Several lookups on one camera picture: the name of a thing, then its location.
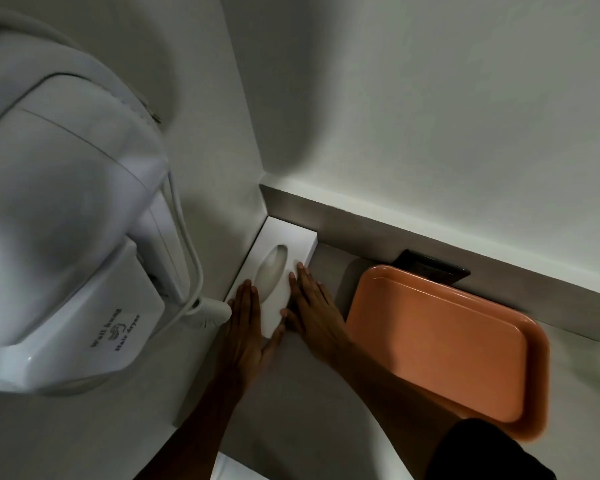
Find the person's right hand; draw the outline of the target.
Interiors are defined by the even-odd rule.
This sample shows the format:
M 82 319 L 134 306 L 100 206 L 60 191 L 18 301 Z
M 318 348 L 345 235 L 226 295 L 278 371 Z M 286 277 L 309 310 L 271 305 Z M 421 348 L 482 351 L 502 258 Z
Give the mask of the person's right hand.
M 294 309 L 303 322 L 303 341 L 311 353 L 337 368 L 343 352 L 351 345 L 345 321 L 327 288 L 302 263 L 288 275 L 290 298 L 286 308 Z

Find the white tissue box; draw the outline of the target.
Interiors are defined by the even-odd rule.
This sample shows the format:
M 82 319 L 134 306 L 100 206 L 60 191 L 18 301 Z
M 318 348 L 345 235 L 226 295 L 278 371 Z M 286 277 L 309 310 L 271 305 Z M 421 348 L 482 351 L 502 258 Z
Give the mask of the white tissue box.
M 226 297 L 234 298 L 237 287 L 251 281 L 258 290 L 263 338 L 272 338 L 280 309 L 288 306 L 289 273 L 296 272 L 298 263 L 310 263 L 317 243 L 315 231 L 270 216 L 264 221 Z

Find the black sleeve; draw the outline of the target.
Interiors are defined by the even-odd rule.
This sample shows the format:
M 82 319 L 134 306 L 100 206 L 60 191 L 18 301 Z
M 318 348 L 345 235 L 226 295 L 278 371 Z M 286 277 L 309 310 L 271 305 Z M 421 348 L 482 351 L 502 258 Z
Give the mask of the black sleeve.
M 437 446 L 425 480 L 557 480 L 517 441 L 480 419 L 464 419 Z

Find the orange plastic tray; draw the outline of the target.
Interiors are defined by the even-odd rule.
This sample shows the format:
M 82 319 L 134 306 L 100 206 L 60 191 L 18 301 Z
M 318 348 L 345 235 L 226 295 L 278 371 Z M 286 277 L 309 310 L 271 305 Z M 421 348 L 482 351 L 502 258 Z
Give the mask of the orange plastic tray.
M 360 276 L 346 326 L 376 362 L 458 416 L 522 442 L 544 434 L 550 343 L 523 313 L 378 265 Z

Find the person's right forearm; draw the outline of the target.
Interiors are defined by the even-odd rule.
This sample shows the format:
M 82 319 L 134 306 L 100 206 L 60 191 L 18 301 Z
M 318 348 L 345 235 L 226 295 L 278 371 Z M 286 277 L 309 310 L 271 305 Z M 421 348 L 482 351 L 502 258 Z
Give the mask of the person's right forearm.
M 350 339 L 336 341 L 329 364 L 366 405 L 414 480 L 425 480 L 435 451 L 459 416 L 392 374 Z

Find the white wall hair dryer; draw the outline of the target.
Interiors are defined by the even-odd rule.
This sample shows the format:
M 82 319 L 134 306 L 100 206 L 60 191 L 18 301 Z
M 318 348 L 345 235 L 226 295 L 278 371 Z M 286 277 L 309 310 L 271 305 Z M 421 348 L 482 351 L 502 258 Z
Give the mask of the white wall hair dryer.
M 0 9 L 0 393 L 93 387 L 201 284 L 151 113 L 72 40 Z

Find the black wall socket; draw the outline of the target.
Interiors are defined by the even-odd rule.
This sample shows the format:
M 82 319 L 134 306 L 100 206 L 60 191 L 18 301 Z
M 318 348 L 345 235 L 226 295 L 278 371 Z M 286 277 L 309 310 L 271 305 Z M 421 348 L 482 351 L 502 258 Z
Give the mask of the black wall socket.
M 471 271 L 467 268 L 408 249 L 403 250 L 390 265 L 429 281 L 448 286 L 471 275 Z

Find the person's left hand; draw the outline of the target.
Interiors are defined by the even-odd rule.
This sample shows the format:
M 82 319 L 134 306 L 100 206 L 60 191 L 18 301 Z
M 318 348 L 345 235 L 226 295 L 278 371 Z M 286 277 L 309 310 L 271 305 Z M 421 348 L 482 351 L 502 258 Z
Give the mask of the person's left hand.
M 232 314 L 220 348 L 217 375 L 245 390 L 271 359 L 261 359 L 264 337 L 256 286 L 245 280 L 231 302 Z

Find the person's left forearm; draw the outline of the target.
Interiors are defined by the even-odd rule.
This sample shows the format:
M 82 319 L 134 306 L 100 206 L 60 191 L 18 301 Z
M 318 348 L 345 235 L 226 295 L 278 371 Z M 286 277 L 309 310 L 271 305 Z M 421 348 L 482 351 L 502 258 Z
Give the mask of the person's left forearm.
M 222 371 L 199 402 L 134 480 L 210 480 L 233 411 L 253 376 Z

